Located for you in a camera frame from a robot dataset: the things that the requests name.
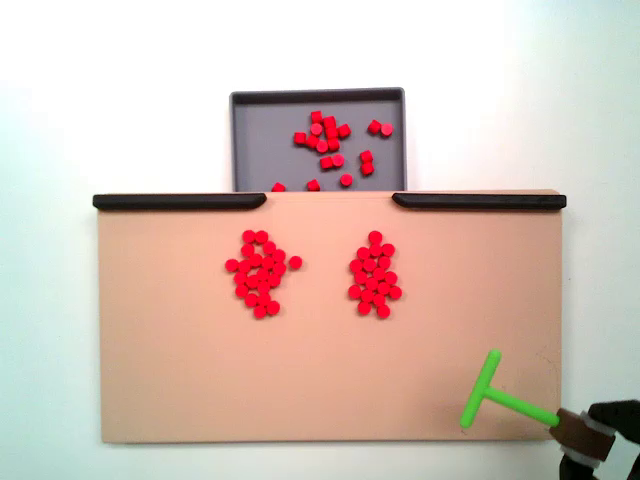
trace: green t-shaped tool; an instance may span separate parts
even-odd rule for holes
[[[524,402],[509,395],[508,393],[496,390],[490,385],[491,379],[496,373],[501,357],[502,353],[500,353],[500,350],[491,350],[489,355],[487,355],[487,359],[482,366],[482,370],[480,370],[480,375],[478,375],[476,384],[469,396],[469,401],[467,402],[464,412],[462,412],[462,416],[460,417],[460,426],[462,428],[469,428],[473,424],[473,419],[475,418],[476,413],[478,413],[482,400],[488,398],[489,400],[493,400],[494,402],[510,408],[511,410],[515,410],[516,412],[538,420],[545,425],[556,427],[560,423],[560,417],[556,414]]]

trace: wooden board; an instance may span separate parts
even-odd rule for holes
[[[105,442],[548,438],[488,401],[473,428],[458,422],[491,348],[503,352],[496,388],[560,406],[560,211],[408,210],[390,192],[327,192],[98,219]],[[248,228],[305,260],[262,321],[224,270]],[[373,229],[395,244],[405,293],[385,321],[347,297]]]

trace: white background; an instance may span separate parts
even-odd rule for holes
[[[229,191],[231,91],[374,86],[410,189],[568,196],[563,405],[640,396],[637,1],[0,1],[0,478],[557,478],[551,441],[100,441],[91,196]]]

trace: pile of red pieces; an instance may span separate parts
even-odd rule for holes
[[[282,276],[287,272],[287,254],[269,240],[269,234],[264,230],[246,230],[242,234],[242,241],[244,245],[240,253],[243,258],[230,258],[224,265],[229,273],[235,273],[233,281],[236,284],[236,296],[244,299],[245,305],[253,309],[257,319],[267,314],[276,315],[280,311],[280,304],[271,299],[269,292],[280,285]],[[262,247],[262,255],[256,251],[256,246]],[[300,267],[300,257],[289,258],[291,270]]]
[[[398,275],[389,270],[396,248],[390,243],[383,245],[382,234],[376,230],[369,233],[369,243],[369,247],[358,249],[357,258],[349,264],[355,281],[349,287],[349,297],[360,301],[358,312],[361,315],[371,312],[373,304],[378,317],[385,319],[391,315],[387,297],[391,300],[402,297],[402,289],[397,285]]]

